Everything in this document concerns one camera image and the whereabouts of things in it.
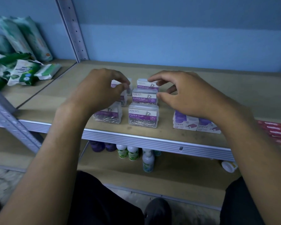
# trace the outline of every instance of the purple bottle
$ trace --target purple bottle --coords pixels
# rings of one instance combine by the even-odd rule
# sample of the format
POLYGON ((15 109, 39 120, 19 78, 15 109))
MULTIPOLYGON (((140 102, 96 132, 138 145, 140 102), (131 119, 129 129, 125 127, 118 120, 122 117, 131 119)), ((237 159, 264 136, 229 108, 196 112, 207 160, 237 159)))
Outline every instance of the purple bottle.
POLYGON ((94 152, 101 152, 105 149, 105 144, 103 142, 90 140, 90 146, 94 152))
POLYGON ((116 144, 111 144, 111 143, 105 143, 105 147, 107 151, 115 151, 116 148, 116 144))

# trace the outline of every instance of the forearm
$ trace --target forearm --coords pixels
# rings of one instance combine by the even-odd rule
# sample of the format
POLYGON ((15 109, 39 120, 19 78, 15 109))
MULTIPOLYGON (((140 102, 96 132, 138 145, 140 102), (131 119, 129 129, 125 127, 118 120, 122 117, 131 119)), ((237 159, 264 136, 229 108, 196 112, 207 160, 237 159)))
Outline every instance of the forearm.
POLYGON ((0 224, 65 224, 87 120, 59 108, 49 133, 0 213, 0 224))
POLYGON ((237 110, 219 124, 250 194, 266 224, 281 224, 281 148, 237 110))

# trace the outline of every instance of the hand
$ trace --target hand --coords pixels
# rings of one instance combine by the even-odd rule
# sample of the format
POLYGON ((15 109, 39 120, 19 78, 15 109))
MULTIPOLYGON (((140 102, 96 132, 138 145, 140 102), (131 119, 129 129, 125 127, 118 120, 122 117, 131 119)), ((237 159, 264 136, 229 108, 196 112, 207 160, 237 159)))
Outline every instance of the hand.
POLYGON ((158 86, 172 82, 174 85, 166 92, 159 92, 157 97, 173 109, 188 116, 207 118, 216 122, 217 118, 231 107, 239 110, 246 109, 194 72, 164 70, 151 76, 148 81, 158 81, 158 86), (178 91, 178 94, 171 95, 175 91, 178 91))
POLYGON ((82 111, 89 119, 93 113, 118 101, 120 94, 129 88, 129 84, 129 80, 119 71, 93 69, 65 101, 65 105, 82 111), (112 80, 117 80, 121 84, 112 88, 112 80))

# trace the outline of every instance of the plastic bottle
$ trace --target plastic bottle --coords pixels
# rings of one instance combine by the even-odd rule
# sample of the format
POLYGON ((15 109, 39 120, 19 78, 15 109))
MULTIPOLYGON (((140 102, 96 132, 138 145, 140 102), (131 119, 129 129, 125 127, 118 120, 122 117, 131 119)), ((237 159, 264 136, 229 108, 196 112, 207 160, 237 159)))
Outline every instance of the plastic bottle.
POLYGON ((90 140, 90 146, 94 152, 101 152, 105 149, 105 144, 103 142, 90 140))
POLYGON ((124 159, 128 156, 127 145, 116 145, 118 149, 119 157, 124 159))
POLYGON ((138 155, 138 147, 128 146, 127 150, 128 150, 129 159, 131 161, 135 161, 135 160, 138 159, 138 157, 139 157, 139 155, 138 155))
POLYGON ((225 169, 225 171, 233 173, 238 168, 238 165, 236 162, 223 161, 222 167, 225 169))
POLYGON ((153 154, 154 154, 154 156, 160 156, 161 151, 153 150, 153 154))
POLYGON ((145 172, 152 172, 154 168, 154 155, 152 154, 152 150, 143 149, 143 170, 145 172))
POLYGON ((107 151, 115 151, 116 150, 116 145, 111 144, 111 143, 105 143, 105 147, 107 151))

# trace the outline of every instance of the black pants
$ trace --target black pants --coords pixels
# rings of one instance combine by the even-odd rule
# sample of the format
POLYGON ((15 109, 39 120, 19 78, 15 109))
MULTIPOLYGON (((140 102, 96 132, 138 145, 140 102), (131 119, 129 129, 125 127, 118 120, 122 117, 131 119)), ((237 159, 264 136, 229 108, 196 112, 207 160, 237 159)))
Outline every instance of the black pants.
MULTIPOLYGON (((221 211, 222 225, 264 224, 243 178, 226 189, 221 211)), ((94 176, 78 171, 68 225, 143 225, 140 208, 123 200, 94 176)))

